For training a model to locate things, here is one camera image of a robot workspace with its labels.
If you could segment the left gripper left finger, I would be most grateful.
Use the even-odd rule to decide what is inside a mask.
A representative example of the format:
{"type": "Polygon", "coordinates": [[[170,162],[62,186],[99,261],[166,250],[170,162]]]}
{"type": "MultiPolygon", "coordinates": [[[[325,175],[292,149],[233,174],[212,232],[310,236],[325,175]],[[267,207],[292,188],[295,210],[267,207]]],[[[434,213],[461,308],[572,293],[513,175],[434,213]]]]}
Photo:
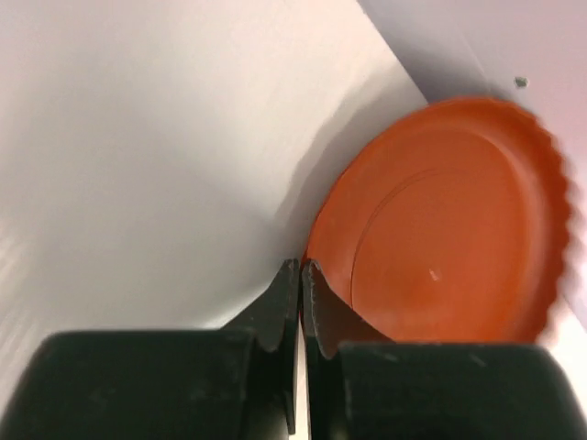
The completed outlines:
{"type": "Polygon", "coordinates": [[[4,439],[285,439],[295,431],[299,263],[218,329],[47,338],[4,439]]]}

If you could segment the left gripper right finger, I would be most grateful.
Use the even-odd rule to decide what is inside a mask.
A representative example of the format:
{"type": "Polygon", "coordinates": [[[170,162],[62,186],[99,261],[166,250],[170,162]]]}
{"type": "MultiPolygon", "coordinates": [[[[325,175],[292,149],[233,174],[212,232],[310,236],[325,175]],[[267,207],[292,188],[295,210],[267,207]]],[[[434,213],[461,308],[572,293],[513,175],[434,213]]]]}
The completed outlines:
{"type": "Polygon", "coordinates": [[[322,270],[301,274],[314,439],[583,439],[569,380],[542,347],[397,343],[359,317],[322,270]]]}

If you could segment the orange-red plate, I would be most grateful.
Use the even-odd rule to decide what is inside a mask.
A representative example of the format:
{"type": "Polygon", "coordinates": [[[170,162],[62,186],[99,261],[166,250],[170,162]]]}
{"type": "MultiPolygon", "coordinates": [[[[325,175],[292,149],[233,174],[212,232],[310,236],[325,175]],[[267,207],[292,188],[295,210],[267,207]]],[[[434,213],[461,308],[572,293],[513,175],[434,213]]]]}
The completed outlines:
{"type": "Polygon", "coordinates": [[[532,343],[570,242],[561,168],[554,137],[517,104],[429,105],[342,172],[305,258],[394,341],[532,343]]]}

